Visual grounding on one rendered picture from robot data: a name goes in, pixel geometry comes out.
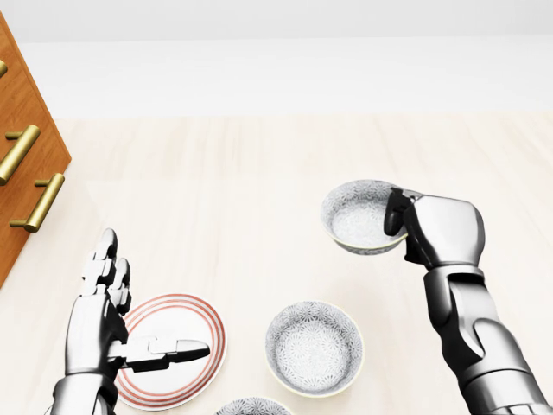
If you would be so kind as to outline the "wooden cabinet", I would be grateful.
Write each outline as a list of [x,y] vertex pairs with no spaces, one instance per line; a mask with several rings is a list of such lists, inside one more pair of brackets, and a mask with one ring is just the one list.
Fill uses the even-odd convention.
[[40,230],[71,160],[0,12],[0,287]]

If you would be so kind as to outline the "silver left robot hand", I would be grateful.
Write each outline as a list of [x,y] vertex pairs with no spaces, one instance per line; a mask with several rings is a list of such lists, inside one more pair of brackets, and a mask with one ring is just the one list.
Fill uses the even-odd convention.
[[130,264],[117,251],[118,237],[107,228],[86,260],[84,286],[67,329],[66,373],[104,374],[113,380],[121,369],[152,372],[209,356],[210,347],[198,340],[129,338],[124,316],[132,300]]

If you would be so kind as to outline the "white plate with red rings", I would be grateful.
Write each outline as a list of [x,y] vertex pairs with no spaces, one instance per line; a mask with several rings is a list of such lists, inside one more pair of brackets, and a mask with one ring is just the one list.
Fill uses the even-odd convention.
[[131,339],[154,336],[192,339],[207,344],[210,354],[195,361],[172,363],[165,370],[118,373],[119,400],[143,411],[162,411],[201,394],[215,379],[226,357],[228,336],[219,312],[191,294],[165,294],[134,307],[125,317]]

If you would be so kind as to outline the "grey patterned bowl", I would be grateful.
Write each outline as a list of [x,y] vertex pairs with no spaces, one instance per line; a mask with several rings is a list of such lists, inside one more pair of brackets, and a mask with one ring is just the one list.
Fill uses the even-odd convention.
[[407,238],[401,228],[384,232],[385,210],[392,183],[379,180],[345,182],[331,190],[321,204],[321,223],[333,241],[358,255],[378,255],[397,247]]
[[322,301],[301,301],[280,311],[267,328],[264,351],[284,387],[317,399],[344,392],[359,376],[365,357],[357,323]]
[[292,415],[292,412],[273,399],[248,397],[223,405],[214,415]]

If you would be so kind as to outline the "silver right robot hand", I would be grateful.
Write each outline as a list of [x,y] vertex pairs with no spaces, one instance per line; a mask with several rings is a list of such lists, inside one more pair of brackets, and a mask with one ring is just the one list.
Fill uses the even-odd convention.
[[407,233],[408,262],[431,271],[446,265],[477,266],[485,246],[480,211],[470,202],[393,188],[385,208],[384,232]]

